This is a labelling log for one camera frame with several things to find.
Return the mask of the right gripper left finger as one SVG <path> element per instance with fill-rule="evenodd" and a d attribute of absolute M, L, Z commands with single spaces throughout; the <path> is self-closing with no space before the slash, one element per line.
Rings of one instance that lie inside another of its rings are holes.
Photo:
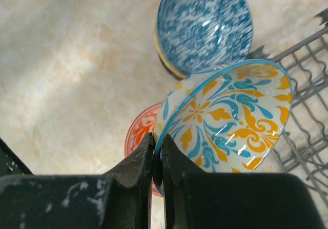
<path fill-rule="evenodd" d="M 1 143 L 1 228 L 150 228 L 154 138 L 101 175 L 34 175 Z"/>

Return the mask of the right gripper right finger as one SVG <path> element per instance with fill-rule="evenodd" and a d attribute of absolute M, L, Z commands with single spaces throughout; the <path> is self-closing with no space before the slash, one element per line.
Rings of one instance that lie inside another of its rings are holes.
<path fill-rule="evenodd" d="M 170 135 L 162 144 L 166 228 L 324 228 L 302 181 L 286 173 L 207 173 Z"/>

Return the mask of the orange patterned bowl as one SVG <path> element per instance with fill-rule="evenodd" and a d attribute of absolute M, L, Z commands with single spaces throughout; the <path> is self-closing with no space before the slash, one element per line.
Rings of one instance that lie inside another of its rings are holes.
<path fill-rule="evenodd" d="M 146 108 L 131 123 L 125 138 L 125 157 L 135 151 L 146 133 L 153 132 L 160 105 L 161 103 L 157 103 Z"/>

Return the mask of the yellow blue patterned bowl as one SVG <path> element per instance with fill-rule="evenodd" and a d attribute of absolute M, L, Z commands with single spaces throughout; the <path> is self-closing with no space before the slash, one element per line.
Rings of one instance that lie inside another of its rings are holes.
<path fill-rule="evenodd" d="M 158 192 L 164 193 L 165 136 L 206 172 L 253 172 L 282 134 L 292 101 L 287 71 L 266 59 L 213 66 L 181 80 L 161 103 L 154 123 Z"/>

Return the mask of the blue dotted bowl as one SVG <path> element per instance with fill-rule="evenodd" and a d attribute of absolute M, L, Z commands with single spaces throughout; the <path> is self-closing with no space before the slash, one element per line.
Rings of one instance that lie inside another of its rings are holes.
<path fill-rule="evenodd" d="M 186 76 L 244 60 L 253 41 L 246 0 L 161 0 L 156 21 L 165 56 Z"/>

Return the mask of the orange green star bowl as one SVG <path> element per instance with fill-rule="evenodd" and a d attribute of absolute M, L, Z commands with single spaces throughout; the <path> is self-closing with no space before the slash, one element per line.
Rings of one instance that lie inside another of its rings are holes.
<path fill-rule="evenodd" d="M 156 51 L 158 54 L 158 57 L 162 63 L 162 65 L 164 66 L 164 68 L 176 79 L 178 80 L 182 80 L 184 78 L 186 78 L 186 75 L 181 73 L 179 70 L 177 70 L 167 59 L 167 57 L 165 56 L 161 45 L 159 43 L 159 38 L 158 38 L 158 33 L 157 33 L 157 21 L 154 22 L 154 41 L 155 41 L 155 47 L 156 47 Z"/>

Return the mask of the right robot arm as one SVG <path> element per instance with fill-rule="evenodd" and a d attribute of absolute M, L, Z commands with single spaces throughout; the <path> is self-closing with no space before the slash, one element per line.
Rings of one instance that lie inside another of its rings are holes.
<path fill-rule="evenodd" d="M 33 175 L 1 143 L 1 228 L 150 228 L 151 178 L 163 177 L 166 228 L 324 228 L 289 174 L 206 173 L 171 136 L 154 138 L 102 175 Z"/>

